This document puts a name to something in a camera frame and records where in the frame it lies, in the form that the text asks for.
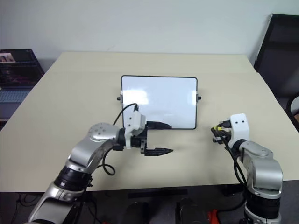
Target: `beige table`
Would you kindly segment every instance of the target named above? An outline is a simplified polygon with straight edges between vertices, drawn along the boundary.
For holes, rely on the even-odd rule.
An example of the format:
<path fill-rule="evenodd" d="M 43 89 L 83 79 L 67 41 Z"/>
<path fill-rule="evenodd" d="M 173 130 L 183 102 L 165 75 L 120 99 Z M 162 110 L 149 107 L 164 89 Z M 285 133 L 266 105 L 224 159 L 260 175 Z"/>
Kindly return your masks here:
<path fill-rule="evenodd" d="M 90 126 L 112 123 L 121 109 L 122 75 L 194 76 L 199 81 L 195 130 L 151 130 L 149 147 L 174 152 L 145 157 L 139 149 L 111 152 L 93 174 L 91 190 L 236 183 L 233 163 L 210 128 L 247 114 L 251 139 L 268 147 L 285 180 L 299 179 L 299 135 L 245 56 L 63 53 L 0 133 L 0 190 L 45 191 Z"/>

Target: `orange object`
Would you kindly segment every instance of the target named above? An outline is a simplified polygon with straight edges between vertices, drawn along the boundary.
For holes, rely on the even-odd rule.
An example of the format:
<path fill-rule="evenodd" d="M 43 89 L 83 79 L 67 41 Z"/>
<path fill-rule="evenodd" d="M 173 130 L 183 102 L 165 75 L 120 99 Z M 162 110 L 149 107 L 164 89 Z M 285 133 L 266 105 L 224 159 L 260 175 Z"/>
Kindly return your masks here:
<path fill-rule="evenodd" d="M 207 216 L 209 217 L 210 224 L 219 224 L 216 213 L 216 209 L 208 212 Z"/>

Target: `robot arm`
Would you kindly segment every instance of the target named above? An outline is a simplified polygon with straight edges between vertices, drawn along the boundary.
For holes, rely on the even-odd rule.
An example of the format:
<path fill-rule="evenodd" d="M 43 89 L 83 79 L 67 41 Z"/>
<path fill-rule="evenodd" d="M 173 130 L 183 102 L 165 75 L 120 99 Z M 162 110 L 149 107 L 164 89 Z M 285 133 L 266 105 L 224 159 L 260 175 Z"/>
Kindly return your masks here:
<path fill-rule="evenodd" d="M 78 213 L 78 201 L 86 188 L 92 186 L 92 173 L 109 149 L 121 151 L 124 147 L 141 147 L 141 153 L 145 155 L 162 155 L 173 151 L 166 148 L 148 150 L 146 140 L 145 116 L 137 110 L 134 110 L 127 128 L 107 123 L 93 125 L 72 149 L 58 177 L 31 212 L 29 223 L 72 223 Z"/>
<path fill-rule="evenodd" d="M 249 139 L 245 114 L 232 115 L 229 120 L 212 129 L 214 142 L 228 142 L 233 156 L 240 159 L 247 170 L 245 216 L 243 223 L 280 224 L 280 197 L 283 173 L 273 152 Z"/>

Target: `white wall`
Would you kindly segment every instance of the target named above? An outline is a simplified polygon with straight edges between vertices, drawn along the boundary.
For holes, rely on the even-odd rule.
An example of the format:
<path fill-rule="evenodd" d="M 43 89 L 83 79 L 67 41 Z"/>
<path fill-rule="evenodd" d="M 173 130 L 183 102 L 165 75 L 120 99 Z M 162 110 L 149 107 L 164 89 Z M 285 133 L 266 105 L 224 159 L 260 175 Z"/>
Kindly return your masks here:
<path fill-rule="evenodd" d="M 32 48 L 44 69 L 63 51 L 246 54 L 271 13 L 298 0 L 0 0 L 0 46 Z"/>

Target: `white board surface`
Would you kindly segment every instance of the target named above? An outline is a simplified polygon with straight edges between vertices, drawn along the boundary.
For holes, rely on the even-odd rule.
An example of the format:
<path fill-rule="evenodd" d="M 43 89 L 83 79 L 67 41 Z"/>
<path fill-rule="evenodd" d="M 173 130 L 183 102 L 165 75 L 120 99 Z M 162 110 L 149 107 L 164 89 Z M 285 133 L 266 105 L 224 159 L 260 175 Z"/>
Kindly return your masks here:
<path fill-rule="evenodd" d="M 159 121 L 173 129 L 196 128 L 197 79 L 195 77 L 122 76 L 123 107 L 137 103 L 147 121 Z M 133 111 L 123 113 L 124 127 Z"/>

